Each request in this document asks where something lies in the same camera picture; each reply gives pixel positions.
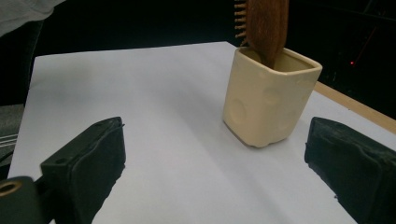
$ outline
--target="tabletop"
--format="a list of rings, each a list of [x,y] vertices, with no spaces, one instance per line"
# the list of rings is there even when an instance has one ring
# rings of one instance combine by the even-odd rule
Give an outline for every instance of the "tabletop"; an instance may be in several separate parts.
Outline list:
[[[126,168],[93,223],[355,223],[304,162],[310,120],[390,148],[395,134],[313,91],[290,137],[245,146],[221,117],[234,51],[216,42],[36,58],[8,177],[38,179],[68,141],[121,117]]]

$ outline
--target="hairbrush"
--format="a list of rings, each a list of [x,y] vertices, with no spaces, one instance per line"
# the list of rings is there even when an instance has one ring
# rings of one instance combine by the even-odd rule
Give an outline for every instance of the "hairbrush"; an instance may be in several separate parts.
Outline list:
[[[248,44],[262,60],[274,69],[276,57],[286,44],[289,0],[235,0],[236,37],[244,37],[241,46]]]

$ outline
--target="beige cup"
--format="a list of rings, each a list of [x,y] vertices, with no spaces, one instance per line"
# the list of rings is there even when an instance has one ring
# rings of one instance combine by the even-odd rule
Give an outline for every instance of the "beige cup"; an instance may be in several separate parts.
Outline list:
[[[275,69],[250,48],[233,56],[223,119],[245,144],[265,147],[287,138],[303,113],[322,66],[289,49]]]

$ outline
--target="brush head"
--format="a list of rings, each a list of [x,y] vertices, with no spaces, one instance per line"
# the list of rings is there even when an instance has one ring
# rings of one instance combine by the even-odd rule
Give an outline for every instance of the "brush head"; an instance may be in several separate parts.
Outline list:
[[[286,44],[289,0],[235,0],[235,29],[259,53],[262,64],[274,68],[276,57]]]

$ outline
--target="square pot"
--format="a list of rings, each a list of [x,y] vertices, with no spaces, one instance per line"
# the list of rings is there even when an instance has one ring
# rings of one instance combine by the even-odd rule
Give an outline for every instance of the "square pot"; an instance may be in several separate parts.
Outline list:
[[[250,48],[239,48],[227,88],[223,119],[245,144],[265,147],[293,131],[322,66],[283,49],[271,69]]]

